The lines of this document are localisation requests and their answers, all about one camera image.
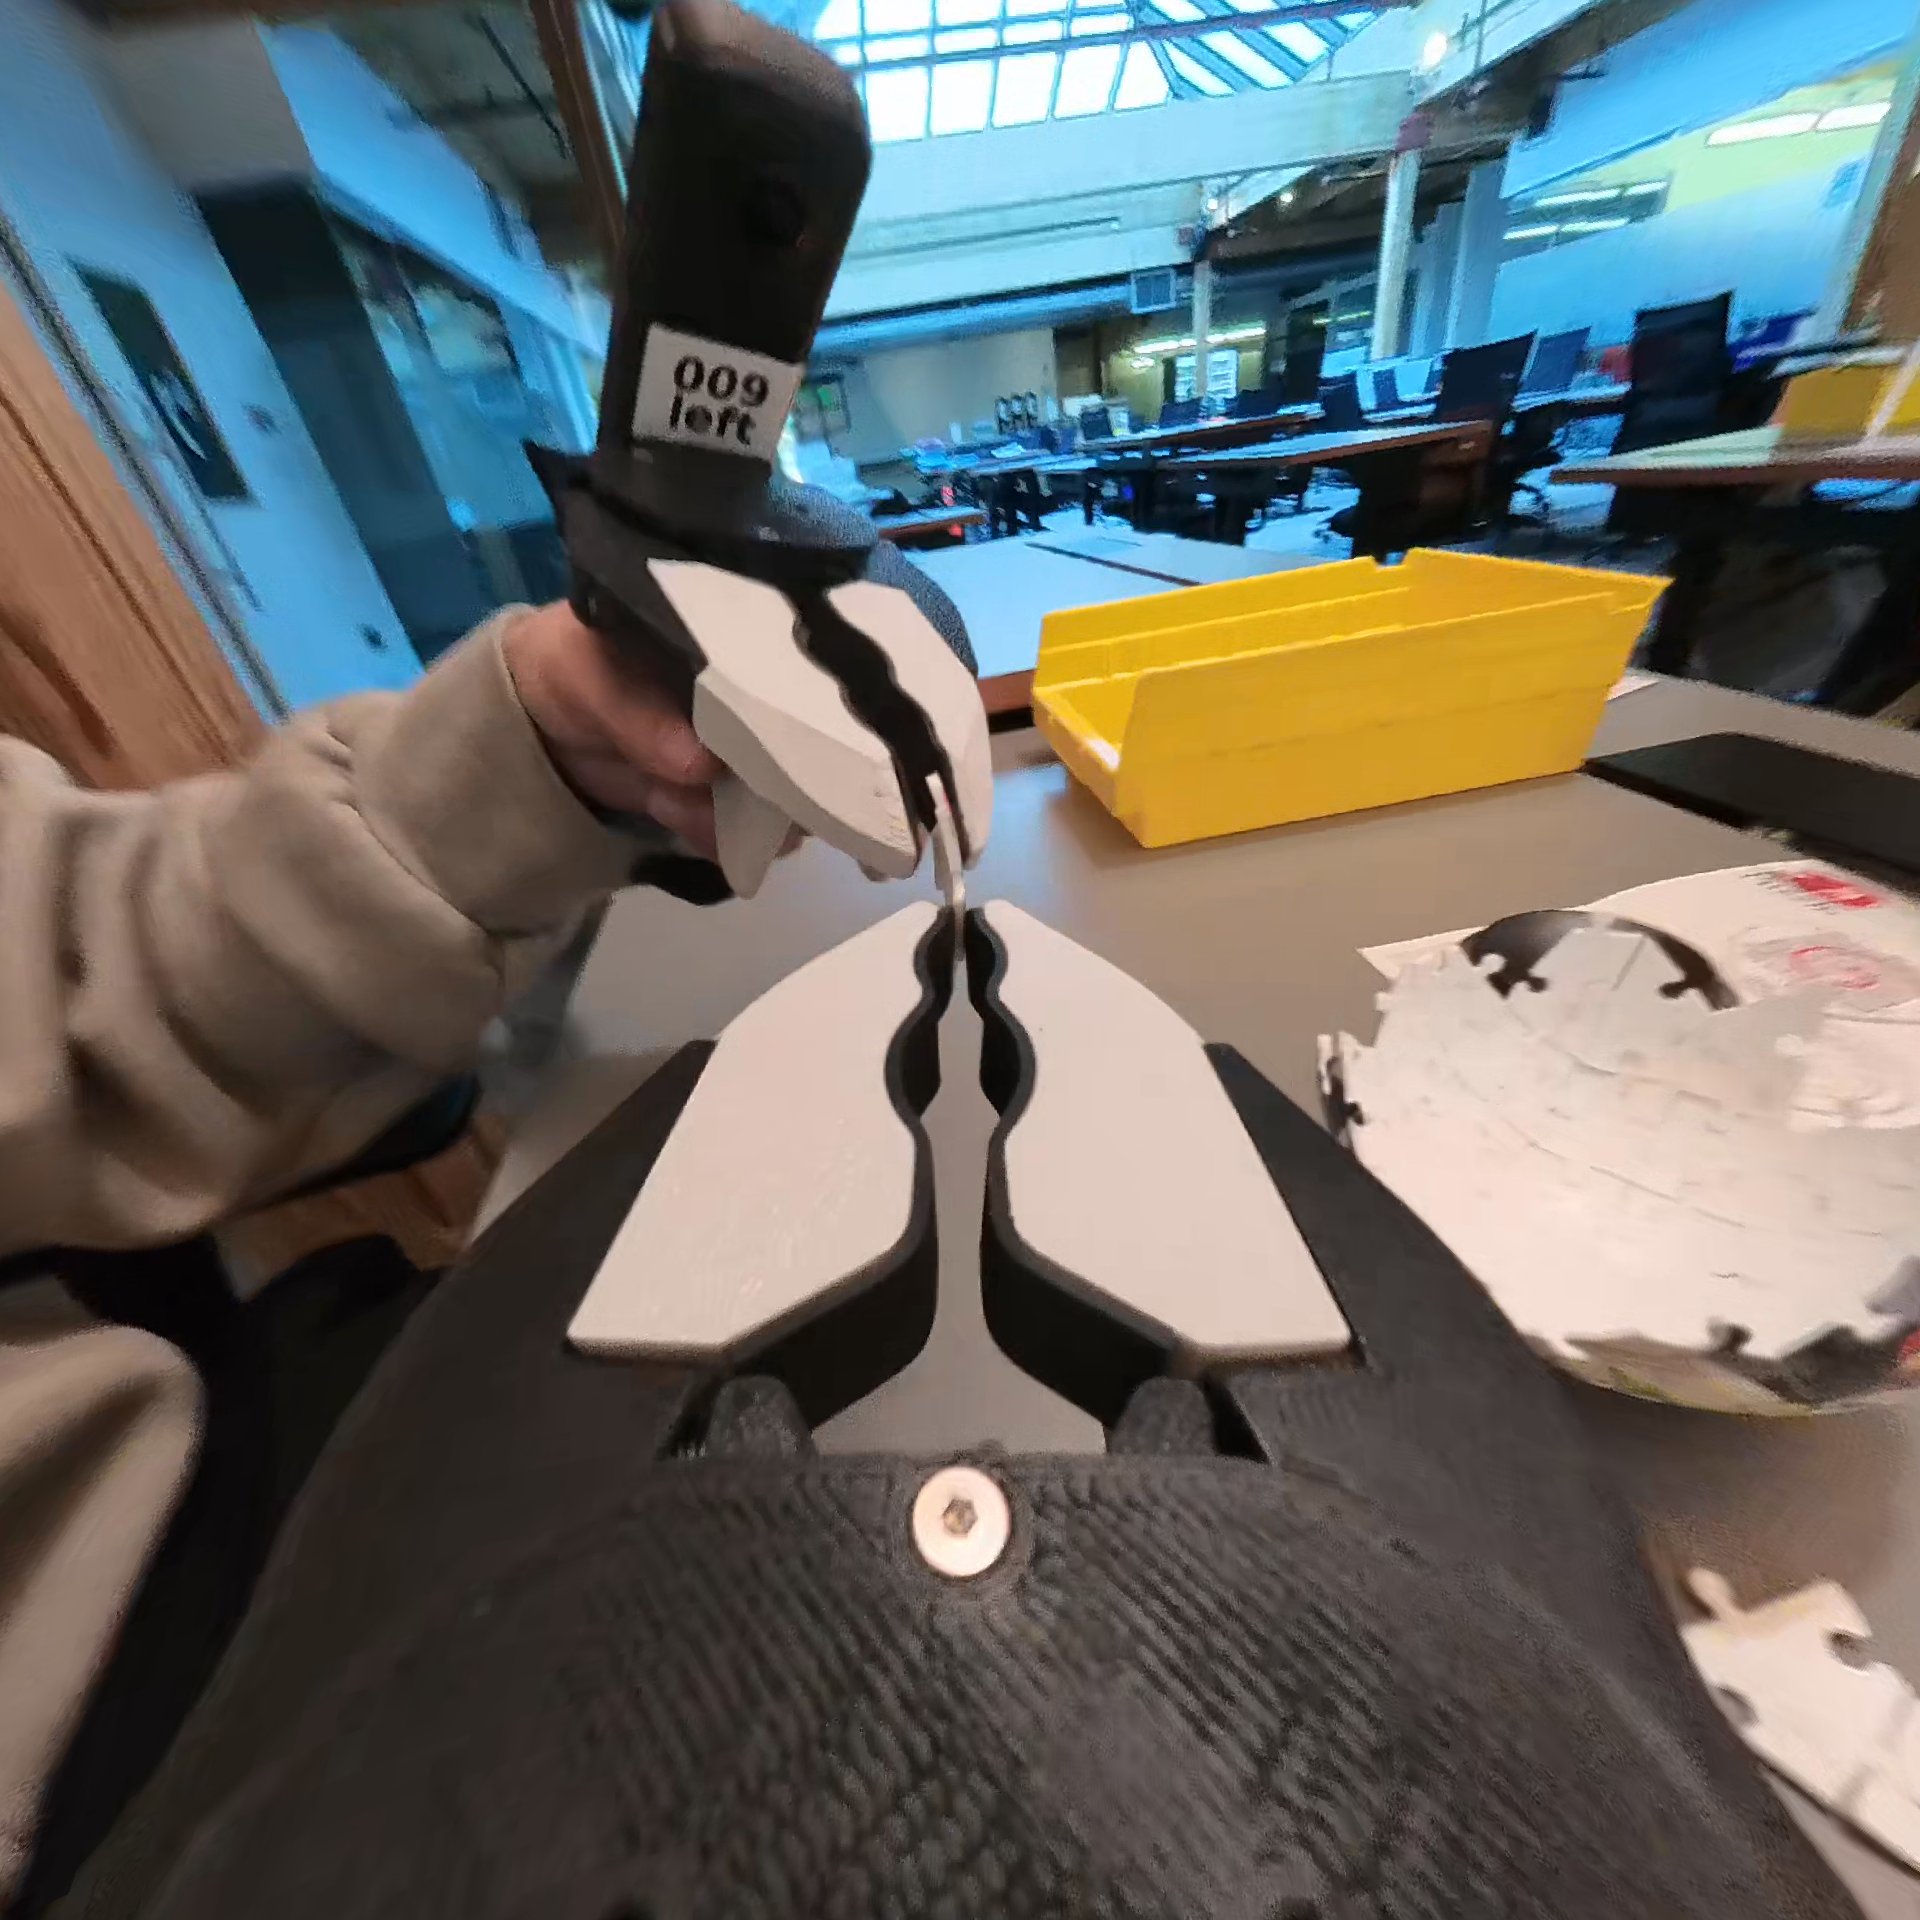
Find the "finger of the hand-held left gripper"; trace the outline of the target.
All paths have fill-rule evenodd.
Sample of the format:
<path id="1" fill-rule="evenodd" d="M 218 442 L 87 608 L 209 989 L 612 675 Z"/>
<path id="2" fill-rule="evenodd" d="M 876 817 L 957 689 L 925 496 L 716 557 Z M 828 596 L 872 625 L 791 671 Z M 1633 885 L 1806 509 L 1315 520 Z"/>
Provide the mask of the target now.
<path id="1" fill-rule="evenodd" d="M 994 827 L 996 773 L 991 718 L 975 667 L 900 585 L 849 582 L 828 608 L 884 662 L 906 718 L 884 729 L 900 747 L 925 747 L 943 779 L 965 868 L 981 866 Z"/>
<path id="2" fill-rule="evenodd" d="M 728 880 L 762 880 L 787 827 L 876 878 L 911 878 L 922 827 L 898 755 L 804 643 L 800 608 L 707 562 L 655 557 L 647 569 L 700 657 L 693 729 L 733 775 L 715 793 Z"/>

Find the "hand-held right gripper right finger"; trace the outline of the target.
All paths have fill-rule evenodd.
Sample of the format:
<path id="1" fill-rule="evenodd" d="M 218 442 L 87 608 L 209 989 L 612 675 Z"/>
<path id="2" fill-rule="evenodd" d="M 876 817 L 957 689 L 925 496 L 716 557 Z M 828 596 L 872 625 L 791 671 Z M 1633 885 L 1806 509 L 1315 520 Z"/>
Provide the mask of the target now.
<path id="1" fill-rule="evenodd" d="M 965 947 L 1003 1353 L 1071 1404 L 1345 1353 L 1351 1321 L 1200 1031 L 1006 900 L 969 911 Z"/>

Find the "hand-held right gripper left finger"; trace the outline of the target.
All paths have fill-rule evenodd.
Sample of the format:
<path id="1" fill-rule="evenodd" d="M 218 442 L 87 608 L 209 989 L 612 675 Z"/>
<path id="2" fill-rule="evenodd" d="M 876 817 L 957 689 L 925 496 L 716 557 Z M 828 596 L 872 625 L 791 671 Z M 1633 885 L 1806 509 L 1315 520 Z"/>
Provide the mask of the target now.
<path id="1" fill-rule="evenodd" d="M 787 1388 L 879 1388 L 919 1357 L 957 935 L 955 910 L 905 905 L 727 1023 L 573 1314 L 577 1352 Z"/>

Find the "white puzzle piece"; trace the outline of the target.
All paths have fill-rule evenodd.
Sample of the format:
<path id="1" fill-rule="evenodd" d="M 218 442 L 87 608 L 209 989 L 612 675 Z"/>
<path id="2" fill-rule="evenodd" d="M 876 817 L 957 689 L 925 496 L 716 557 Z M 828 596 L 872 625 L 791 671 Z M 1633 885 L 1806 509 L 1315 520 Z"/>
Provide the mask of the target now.
<path id="1" fill-rule="evenodd" d="M 966 951 L 969 925 L 969 866 L 963 820 L 943 773 L 925 777 L 930 806 L 929 846 L 932 876 L 943 897 L 943 911 L 951 935 L 953 964 L 959 968 Z"/>

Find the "partly built puzzle ball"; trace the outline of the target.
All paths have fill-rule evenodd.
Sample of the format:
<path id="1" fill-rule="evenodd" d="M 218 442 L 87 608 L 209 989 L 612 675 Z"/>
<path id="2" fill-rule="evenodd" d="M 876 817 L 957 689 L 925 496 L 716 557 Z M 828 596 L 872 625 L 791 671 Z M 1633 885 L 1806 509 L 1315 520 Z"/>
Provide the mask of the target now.
<path id="1" fill-rule="evenodd" d="M 1919 1380 L 1919 994 L 1667 998 L 1573 932 L 1542 989 L 1460 950 L 1319 1046 L 1339 1136 L 1576 1380 L 1752 1417 Z"/>

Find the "person's left forearm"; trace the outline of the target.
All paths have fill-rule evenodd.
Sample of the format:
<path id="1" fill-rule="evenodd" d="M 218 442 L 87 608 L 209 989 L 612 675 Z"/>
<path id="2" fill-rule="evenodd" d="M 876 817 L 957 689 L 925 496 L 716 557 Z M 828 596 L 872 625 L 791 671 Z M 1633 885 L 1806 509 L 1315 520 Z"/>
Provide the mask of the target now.
<path id="1" fill-rule="evenodd" d="M 593 698 L 642 779 L 691 769 L 635 689 L 513 608 L 202 777 L 85 787 L 5 737 L 5 1256 L 191 1235 L 464 1072 L 640 855 L 564 773 L 609 744 Z"/>

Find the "person's left hand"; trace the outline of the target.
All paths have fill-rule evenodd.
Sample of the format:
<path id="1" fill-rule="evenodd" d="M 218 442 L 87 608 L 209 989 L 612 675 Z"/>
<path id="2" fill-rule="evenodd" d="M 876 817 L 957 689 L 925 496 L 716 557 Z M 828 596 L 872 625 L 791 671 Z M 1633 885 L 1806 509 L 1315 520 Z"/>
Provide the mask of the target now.
<path id="1" fill-rule="evenodd" d="M 559 777 L 589 812 L 669 851 L 719 859 L 716 787 L 728 765 L 648 660 L 564 601 L 513 614 L 501 655 Z"/>

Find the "white paper sheet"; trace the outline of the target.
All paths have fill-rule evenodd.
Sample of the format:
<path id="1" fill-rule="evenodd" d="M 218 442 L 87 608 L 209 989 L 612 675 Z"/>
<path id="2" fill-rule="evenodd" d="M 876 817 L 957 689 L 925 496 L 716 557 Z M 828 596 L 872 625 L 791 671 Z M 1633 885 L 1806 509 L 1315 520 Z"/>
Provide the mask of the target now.
<path id="1" fill-rule="evenodd" d="M 1785 858 L 1633 885 L 1581 907 L 1534 907 L 1494 923 L 1367 947 L 1387 980 L 1459 950 L 1498 994 L 1542 991 L 1542 964 L 1573 934 L 1655 947 L 1664 998 L 1725 1009 L 1820 989 L 1849 1011 L 1897 1009 L 1919 996 L 1915 890 L 1822 858 Z"/>

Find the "long dark office desk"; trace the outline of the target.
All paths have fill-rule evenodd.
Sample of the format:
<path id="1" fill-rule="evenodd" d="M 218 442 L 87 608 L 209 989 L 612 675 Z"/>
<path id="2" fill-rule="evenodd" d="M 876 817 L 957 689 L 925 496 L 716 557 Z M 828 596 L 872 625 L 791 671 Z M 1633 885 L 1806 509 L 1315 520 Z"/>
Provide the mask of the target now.
<path id="1" fill-rule="evenodd" d="M 1363 426 L 1260 443 L 1101 453 L 1083 482 L 1083 513 L 1121 496 L 1134 532 L 1169 532 L 1240 548 L 1293 480 L 1345 474 L 1357 487 L 1349 542 L 1354 556 L 1389 560 L 1470 533 L 1483 520 L 1486 476 L 1506 435 L 1504 417 Z"/>

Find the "black office chair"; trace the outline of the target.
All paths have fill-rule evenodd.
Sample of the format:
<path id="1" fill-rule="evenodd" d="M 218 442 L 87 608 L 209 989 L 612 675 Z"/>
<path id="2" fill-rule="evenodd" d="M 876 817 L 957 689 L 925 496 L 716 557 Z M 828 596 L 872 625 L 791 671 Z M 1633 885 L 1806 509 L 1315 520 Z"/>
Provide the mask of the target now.
<path id="1" fill-rule="evenodd" d="M 1734 294 L 1643 305 L 1629 342 L 1629 393 L 1610 455 L 1712 437 L 1725 430 Z"/>
<path id="2" fill-rule="evenodd" d="M 1430 419 L 1502 427 L 1520 396 L 1536 339 L 1536 331 L 1525 331 L 1480 345 L 1449 347 L 1443 353 Z"/>

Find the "person's dark trousers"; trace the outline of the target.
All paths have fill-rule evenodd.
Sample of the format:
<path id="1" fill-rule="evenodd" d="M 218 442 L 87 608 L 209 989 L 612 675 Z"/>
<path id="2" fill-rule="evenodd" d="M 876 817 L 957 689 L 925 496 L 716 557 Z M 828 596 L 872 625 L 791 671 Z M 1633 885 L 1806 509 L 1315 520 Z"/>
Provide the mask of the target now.
<path id="1" fill-rule="evenodd" d="M 97 1321 L 154 1331 L 201 1375 L 204 1425 L 5 1915 L 40 1915 L 62 1895 L 180 1735 L 325 1444 L 440 1278 L 372 1233 L 311 1251 L 245 1298 L 209 1233 L 119 1251 L 32 1246 L 27 1189 L 5 1169 L 5 1305 L 55 1283 Z"/>

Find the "black tablet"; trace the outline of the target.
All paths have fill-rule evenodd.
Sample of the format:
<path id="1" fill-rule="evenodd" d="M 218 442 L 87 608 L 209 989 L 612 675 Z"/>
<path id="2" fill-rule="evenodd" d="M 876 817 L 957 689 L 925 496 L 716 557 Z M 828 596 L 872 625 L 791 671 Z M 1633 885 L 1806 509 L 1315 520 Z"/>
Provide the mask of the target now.
<path id="1" fill-rule="evenodd" d="M 1584 760 L 1587 775 L 1721 825 L 1919 882 L 1919 777 L 1786 739 L 1706 731 Z"/>

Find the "person's beige hoodie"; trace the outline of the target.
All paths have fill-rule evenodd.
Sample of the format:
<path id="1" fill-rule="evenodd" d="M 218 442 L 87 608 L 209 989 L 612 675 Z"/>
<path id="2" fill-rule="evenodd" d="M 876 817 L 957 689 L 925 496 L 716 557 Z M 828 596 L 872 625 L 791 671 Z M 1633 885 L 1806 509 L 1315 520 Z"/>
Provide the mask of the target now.
<path id="1" fill-rule="evenodd" d="M 194 1470 L 201 1373 L 55 1283 L 3 1317 L 3 1894 Z"/>

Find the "wooden office desk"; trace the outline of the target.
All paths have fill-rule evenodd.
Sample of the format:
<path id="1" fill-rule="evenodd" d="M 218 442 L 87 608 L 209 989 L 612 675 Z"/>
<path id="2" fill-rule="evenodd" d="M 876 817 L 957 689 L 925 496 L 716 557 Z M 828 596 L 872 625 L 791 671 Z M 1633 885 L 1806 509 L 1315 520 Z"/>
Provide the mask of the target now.
<path id="1" fill-rule="evenodd" d="M 1917 504 L 1891 508 L 1817 494 L 1840 482 L 1917 490 L 1917 433 L 1798 440 L 1778 426 L 1756 426 L 1571 460 L 1549 478 L 1649 500 L 1655 532 L 1673 544 L 1670 584 L 1649 619 L 1637 655 L 1641 669 L 1676 679 L 1693 674 L 1717 572 L 1740 546 L 1804 553 L 1862 550 L 1883 567 L 1881 600 L 1803 701 L 1867 715 L 1917 685 Z"/>

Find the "dark wall poster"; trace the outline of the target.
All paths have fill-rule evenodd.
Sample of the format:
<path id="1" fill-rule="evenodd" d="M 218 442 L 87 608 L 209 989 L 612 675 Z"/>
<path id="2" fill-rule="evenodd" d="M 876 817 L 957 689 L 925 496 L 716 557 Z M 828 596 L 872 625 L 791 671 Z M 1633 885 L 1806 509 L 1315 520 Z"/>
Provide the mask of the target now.
<path id="1" fill-rule="evenodd" d="M 154 299 L 132 280 L 75 267 L 192 485 L 209 501 L 252 505 L 255 492 Z"/>

